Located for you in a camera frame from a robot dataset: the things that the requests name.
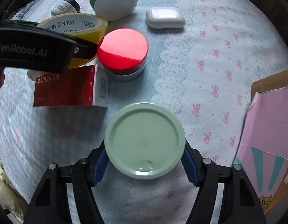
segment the red round container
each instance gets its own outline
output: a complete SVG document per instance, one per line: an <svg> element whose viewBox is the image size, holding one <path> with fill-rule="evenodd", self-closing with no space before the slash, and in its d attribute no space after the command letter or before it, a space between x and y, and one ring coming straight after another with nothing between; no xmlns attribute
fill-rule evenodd
<svg viewBox="0 0 288 224"><path fill-rule="evenodd" d="M97 57L113 78L130 81L143 72L147 52L144 35L133 29L117 29L102 38Z"/></svg>

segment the blue gripper pad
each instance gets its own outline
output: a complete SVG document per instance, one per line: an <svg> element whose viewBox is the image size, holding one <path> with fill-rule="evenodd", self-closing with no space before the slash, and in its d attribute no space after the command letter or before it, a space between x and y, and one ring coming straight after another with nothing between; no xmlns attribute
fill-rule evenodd
<svg viewBox="0 0 288 224"><path fill-rule="evenodd" d="M199 184L197 166L195 165L188 149L184 149L184 153L181 158L182 165L184 167L185 173L188 177L188 180L197 186Z"/></svg>
<svg viewBox="0 0 288 224"><path fill-rule="evenodd" d="M106 150L103 149L93 168L93 179L91 182L94 186L96 186L100 181L102 181L108 162L109 157L106 153Z"/></svg>

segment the packing tape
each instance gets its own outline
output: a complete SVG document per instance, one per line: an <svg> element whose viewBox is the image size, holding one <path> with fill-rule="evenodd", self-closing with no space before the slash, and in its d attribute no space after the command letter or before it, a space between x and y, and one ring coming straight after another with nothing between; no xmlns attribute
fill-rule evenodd
<svg viewBox="0 0 288 224"><path fill-rule="evenodd" d="M48 18L37 25L37 27L55 32L69 34L84 40L98 44L106 33L108 22L106 19L90 13L66 13ZM72 58L69 69L82 66L94 58L81 59Z"/></svg>

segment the white jar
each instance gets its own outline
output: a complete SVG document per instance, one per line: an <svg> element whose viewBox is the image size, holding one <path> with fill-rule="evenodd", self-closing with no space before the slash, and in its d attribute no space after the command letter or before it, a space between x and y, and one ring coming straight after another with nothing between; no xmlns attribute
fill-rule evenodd
<svg viewBox="0 0 288 224"><path fill-rule="evenodd" d="M89 0L97 16L115 21L131 14L138 0Z"/></svg>
<svg viewBox="0 0 288 224"><path fill-rule="evenodd" d="M27 76L31 81L36 81L36 78L41 77L43 75L49 74L49 72L45 71L34 71L34 70L28 70Z"/></svg>
<svg viewBox="0 0 288 224"><path fill-rule="evenodd" d="M78 13L80 6L75 0L62 0L51 11L51 16L56 16L64 13Z"/></svg>

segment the pillow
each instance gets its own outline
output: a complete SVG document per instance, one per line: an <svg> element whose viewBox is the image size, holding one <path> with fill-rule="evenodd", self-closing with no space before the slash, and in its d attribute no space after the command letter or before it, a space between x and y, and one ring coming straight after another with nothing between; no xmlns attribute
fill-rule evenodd
<svg viewBox="0 0 288 224"><path fill-rule="evenodd" d="M18 219L24 221L28 204L21 199L19 194L12 188L11 182L4 173L0 160L0 205L8 209Z"/></svg>

